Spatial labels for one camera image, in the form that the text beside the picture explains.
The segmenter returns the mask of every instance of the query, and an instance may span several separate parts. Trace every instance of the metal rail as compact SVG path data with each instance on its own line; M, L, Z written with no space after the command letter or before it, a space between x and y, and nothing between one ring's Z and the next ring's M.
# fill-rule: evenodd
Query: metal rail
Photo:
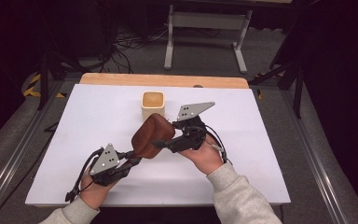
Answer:
M293 109L293 99L290 96L288 91L281 91L282 98L288 108L288 111L293 119L293 122L296 126L299 136L301 137L304 153L307 158L308 163L310 164L310 169L313 172L313 175L318 184L319 190L324 197L324 202L326 203L327 209L330 213L330 216L334 223L348 223L348 220L343 213L341 206L337 200L336 193L334 192L333 186L330 183L330 179L327 176L327 173L324 170L324 167L319 159L318 153L310 145L308 138L308 133L301 119L298 119Z
M16 149L14 150L12 156L8 160L5 168L0 173L0 199L5 193L8 184L10 183L12 177L16 173L17 169L20 166L20 163L27 152L29 146L32 143L34 138L34 134L36 129L38 128L40 122L42 121L43 117L45 117L46 112L48 111L51 102L54 100L55 96L59 92L62 81L55 81L53 85L51 85L51 95L48 97L48 101L46 102L45 106L41 110L36 111L34 117L28 126L27 130L25 131L24 136L20 140L19 144L17 145Z

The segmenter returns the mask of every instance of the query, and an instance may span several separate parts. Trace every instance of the gray sleeve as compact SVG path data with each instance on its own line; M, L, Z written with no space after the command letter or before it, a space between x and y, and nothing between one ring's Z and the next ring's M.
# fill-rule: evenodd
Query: gray sleeve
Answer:
M80 197L64 208L58 208L41 224L89 224L100 213L88 207Z
M223 224L281 223L265 197L231 164L222 165L207 178L213 185L214 207Z

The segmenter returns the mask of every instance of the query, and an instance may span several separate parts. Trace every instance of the human hand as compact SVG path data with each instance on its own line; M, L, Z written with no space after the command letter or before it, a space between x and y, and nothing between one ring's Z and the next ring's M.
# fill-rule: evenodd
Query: human hand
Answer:
M210 144L217 145L212 137L206 134L206 139L198 150L188 149L179 153L193 161L201 172L209 175L223 165L219 151L214 149Z
M80 191L81 200L90 208L97 210L106 199L109 190L118 182L104 187L95 183L92 183L92 177L89 173L90 168L84 173L80 183L82 191Z

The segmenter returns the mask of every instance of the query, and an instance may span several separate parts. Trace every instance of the chair leg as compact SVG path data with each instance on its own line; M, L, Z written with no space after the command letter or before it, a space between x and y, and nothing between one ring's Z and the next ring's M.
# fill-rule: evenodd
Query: chair leg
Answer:
M170 5L170 15L168 16L168 43L167 51L165 53L164 69L170 70L172 68L173 55L173 5Z
M242 48L243 39L245 38L246 32L249 27L249 22L251 21L252 13L253 13L252 10L248 10L246 12L246 16L243 18L243 24L242 24L241 32L240 32L240 38L239 38L238 42L232 43L232 46L234 48L235 57L237 58L238 67L240 68L240 72L244 73L244 74L247 73L248 70L246 68L245 60L243 59L241 48Z

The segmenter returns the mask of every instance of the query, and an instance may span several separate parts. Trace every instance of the white table surface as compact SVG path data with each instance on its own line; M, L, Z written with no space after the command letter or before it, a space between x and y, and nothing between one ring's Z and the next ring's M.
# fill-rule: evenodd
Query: white table surface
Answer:
M246 175L269 203L290 203L252 90L84 84L75 85L70 95L25 203L66 205L65 194L93 151L109 143L120 152L132 150L131 138L143 124L144 91L165 93L169 121L176 120L180 105L215 102L200 117L219 134L237 173ZM163 149L133 167L103 206L209 205L212 194L212 185L191 161Z

